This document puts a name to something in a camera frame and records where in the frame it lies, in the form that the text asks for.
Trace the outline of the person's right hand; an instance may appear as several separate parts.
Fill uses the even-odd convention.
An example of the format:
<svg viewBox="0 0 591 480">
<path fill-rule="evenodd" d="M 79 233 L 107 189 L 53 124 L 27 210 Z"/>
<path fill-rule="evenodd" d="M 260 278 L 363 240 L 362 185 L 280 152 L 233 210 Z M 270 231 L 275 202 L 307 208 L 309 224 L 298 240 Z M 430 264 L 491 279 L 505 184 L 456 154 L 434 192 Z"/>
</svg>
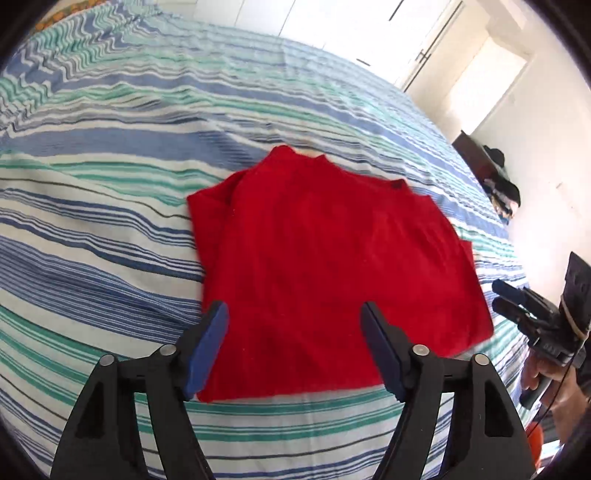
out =
<svg viewBox="0 0 591 480">
<path fill-rule="evenodd" d="M 537 389 L 543 377 L 551 379 L 552 383 L 541 403 L 552 413 L 558 439 L 565 444 L 585 414 L 589 400 L 579 387 L 572 366 L 558 367 L 531 350 L 521 374 L 522 389 Z"/>
</svg>

